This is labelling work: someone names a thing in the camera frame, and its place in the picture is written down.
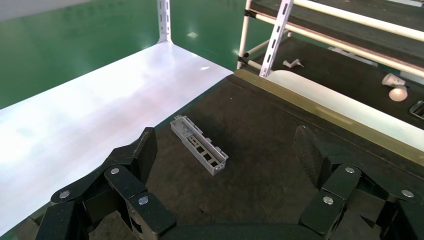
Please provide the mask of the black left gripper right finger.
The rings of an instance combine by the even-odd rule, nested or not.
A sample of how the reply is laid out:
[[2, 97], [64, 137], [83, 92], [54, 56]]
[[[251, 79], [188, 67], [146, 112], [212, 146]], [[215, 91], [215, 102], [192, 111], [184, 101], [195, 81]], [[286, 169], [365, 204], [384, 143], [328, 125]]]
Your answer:
[[362, 164], [306, 126], [293, 149], [317, 189], [299, 223], [325, 240], [421, 240], [424, 196], [405, 182]]

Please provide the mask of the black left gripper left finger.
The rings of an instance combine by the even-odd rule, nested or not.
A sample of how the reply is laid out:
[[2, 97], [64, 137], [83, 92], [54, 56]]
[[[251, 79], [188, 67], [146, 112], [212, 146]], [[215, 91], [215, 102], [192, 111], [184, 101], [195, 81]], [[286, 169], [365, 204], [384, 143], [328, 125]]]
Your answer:
[[57, 190], [36, 239], [87, 240], [106, 216], [118, 212], [137, 239], [158, 240], [177, 221], [146, 186], [157, 150], [155, 129], [146, 127], [93, 172]]

